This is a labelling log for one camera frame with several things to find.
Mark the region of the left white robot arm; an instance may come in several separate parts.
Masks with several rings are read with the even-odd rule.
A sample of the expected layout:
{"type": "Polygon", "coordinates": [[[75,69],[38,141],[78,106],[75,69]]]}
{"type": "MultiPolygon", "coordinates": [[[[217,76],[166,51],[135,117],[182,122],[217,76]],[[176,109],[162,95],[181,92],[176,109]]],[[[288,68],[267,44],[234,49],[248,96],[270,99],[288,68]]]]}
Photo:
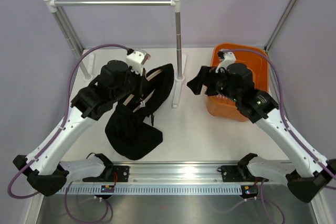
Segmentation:
{"type": "Polygon", "coordinates": [[[28,155],[18,155],[13,163],[38,193],[52,196],[65,184],[86,178],[108,181],[113,163],[103,154],[64,162],[62,158],[76,140],[113,105],[140,87],[143,62],[111,60],[89,84],[67,101],[66,113],[45,140],[28,155]]]}

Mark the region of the black shorts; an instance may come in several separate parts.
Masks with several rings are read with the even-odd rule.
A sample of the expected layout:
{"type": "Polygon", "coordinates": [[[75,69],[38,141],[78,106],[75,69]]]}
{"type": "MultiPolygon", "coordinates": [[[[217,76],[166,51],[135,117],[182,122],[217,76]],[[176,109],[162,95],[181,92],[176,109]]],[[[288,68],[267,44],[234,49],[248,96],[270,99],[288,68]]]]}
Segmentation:
{"type": "MultiPolygon", "coordinates": [[[[173,88],[175,74],[171,63],[162,66],[164,66],[166,74],[164,87],[167,99],[173,88]]],[[[151,114],[133,113],[122,105],[122,100],[118,102],[115,111],[108,120],[105,134],[118,154],[133,161],[139,160],[163,142],[162,131],[154,127],[154,113],[158,109],[151,114]]]]}

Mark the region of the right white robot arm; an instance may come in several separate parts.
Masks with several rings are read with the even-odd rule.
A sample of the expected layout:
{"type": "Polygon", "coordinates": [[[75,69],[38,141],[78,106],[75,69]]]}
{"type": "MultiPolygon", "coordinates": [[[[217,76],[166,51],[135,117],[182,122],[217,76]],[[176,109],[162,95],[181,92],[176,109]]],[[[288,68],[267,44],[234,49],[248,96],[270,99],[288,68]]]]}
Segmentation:
{"type": "Polygon", "coordinates": [[[313,150],[292,128],[272,96],[255,88],[253,73],[245,64],[202,66],[187,86],[195,95],[206,86],[207,96],[220,94],[234,101],[240,114],[267,133],[291,161],[286,165],[249,153],[237,163],[241,179],[264,178],[282,184],[297,199],[309,203],[334,178],[335,160],[313,150]]]}

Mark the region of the wooden clothes hanger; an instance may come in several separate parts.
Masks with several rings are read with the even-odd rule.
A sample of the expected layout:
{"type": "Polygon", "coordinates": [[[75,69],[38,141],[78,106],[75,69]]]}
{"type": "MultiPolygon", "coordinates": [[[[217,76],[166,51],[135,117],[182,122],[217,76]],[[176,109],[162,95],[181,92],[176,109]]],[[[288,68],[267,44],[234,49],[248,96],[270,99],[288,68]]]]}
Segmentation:
{"type": "Polygon", "coordinates": [[[142,78],[141,87],[123,99],[122,105],[133,113],[151,114],[155,112],[166,99],[165,79],[164,66],[150,70],[142,78]]]}

